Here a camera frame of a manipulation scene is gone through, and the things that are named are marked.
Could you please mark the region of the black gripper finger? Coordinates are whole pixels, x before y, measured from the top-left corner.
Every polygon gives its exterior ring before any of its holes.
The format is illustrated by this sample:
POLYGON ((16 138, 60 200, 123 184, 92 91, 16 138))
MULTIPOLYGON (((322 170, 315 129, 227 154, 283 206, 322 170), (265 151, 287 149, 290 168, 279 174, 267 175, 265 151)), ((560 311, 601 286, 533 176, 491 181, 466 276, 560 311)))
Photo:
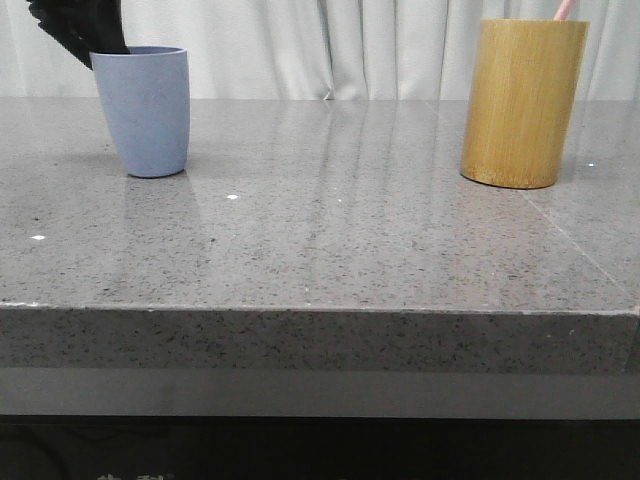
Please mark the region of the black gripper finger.
POLYGON ((92 70, 91 53, 129 54, 120 0, 34 0, 29 13, 38 27, 92 70))

